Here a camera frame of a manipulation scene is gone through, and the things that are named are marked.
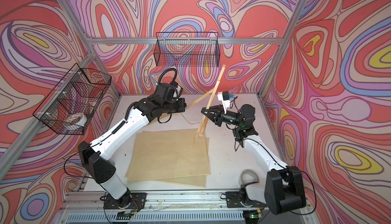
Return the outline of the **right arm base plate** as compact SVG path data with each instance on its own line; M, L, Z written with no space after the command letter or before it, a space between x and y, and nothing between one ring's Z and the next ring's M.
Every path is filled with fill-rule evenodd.
M266 208L267 205L258 201L250 200L241 191L227 191L221 195L226 201L228 208Z

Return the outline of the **patterned tape roll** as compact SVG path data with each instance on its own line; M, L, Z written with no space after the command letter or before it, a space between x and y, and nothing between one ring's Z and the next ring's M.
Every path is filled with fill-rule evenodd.
M67 126L85 126L87 123L87 116L83 113L75 113L70 115L65 120L65 125Z

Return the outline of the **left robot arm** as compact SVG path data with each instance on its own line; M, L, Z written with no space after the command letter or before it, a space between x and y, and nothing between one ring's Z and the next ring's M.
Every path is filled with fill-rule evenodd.
M171 120L174 114L185 112L186 102L178 85L176 68L166 69L158 79L155 92L133 102L127 108L123 119L100 137L78 145L77 154L89 177L105 190L101 198L108 209L144 208L143 197L133 194L116 172L111 163L113 154L134 134L153 121L164 124L164 118Z

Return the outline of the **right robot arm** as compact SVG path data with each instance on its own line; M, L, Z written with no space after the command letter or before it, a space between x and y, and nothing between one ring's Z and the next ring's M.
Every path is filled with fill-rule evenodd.
M274 215L286 212L301 216L311 214L301 211L307 206L302 177L304 171L283 162L262 142L254 127L253 106L245 104L238 112L232 112L219 105L202 108L201 113L217 126L223 123L233 125L235 142L255 159L266 175L264 183L260 183L259 179L241 182L239 191L226 192L224 195L229 208L265 205Z

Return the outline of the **wooden easel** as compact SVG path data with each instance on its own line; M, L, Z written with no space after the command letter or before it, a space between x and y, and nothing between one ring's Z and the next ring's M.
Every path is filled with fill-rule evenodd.
M198 104L199 102L201 102L202 100L204 100L206 97L210 96L209 98L209 101L208 101L208 104L206 106L206 108L210 108L211 106L211 103L216 95L216 92L219 88L219 85L221 83L221 79L225 73L225 70L226 70L226 65L223 65L222 68L221 68L221 71L219 73L219 76L217 78L217 81L215 83L215 86L213 89L209 90L208 92L206 92L204 95L202 95L201 97L199 97L197 100L195 100L194 102L192 102L190 105L188 105L186 108L187 109L190 109L192 108L193 106L195 106L196 104ZM206 129L206 125L207 125L207 122L206 122L206 116L203 116L202 117L202 120L200 122L200 125L199 125L199 128L196 132L196 135L195 135L195 138L194 140L196 141L198 139L198 137L203 137L204 134L205 134L205 129Z

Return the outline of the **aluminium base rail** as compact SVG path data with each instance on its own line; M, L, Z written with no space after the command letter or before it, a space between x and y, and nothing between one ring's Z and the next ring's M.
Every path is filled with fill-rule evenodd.
M104 208L103 192L68 194L55 224L316 224L311 205L273 215L262 205L229 208L225 190L147 191L143 209Z

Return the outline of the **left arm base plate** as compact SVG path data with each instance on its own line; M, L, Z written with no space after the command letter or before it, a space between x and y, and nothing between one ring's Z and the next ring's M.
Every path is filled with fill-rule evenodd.
M103 208L107 210L141 210L146 203L146 192L126 192L118 200L114 199L109 193L101 197Z

